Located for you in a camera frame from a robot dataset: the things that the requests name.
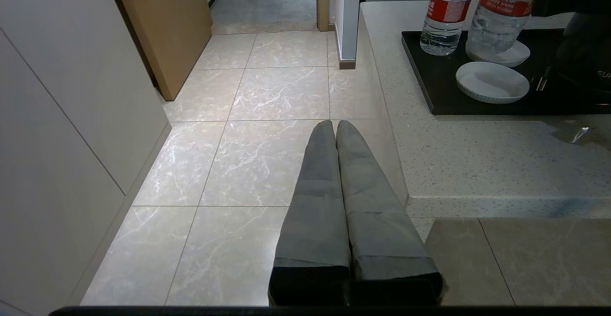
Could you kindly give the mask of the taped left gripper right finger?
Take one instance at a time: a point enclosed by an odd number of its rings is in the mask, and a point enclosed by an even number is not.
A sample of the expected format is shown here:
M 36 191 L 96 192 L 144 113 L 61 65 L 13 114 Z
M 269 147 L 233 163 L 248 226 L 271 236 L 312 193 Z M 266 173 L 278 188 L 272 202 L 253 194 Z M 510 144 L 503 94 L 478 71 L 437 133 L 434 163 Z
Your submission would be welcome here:
M 444 279 L 364 137 L 337 127 L 352 305 L 440 305 Z

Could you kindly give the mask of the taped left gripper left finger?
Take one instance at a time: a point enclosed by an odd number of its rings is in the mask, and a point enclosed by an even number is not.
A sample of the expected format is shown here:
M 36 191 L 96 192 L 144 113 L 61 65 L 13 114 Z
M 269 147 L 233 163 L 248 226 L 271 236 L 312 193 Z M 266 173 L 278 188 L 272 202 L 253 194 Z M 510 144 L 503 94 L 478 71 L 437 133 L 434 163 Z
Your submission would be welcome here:
M 282 223 L 268 285 L 270 305 L 342 305 L 351 251 L 333 124 L 308 139 Z

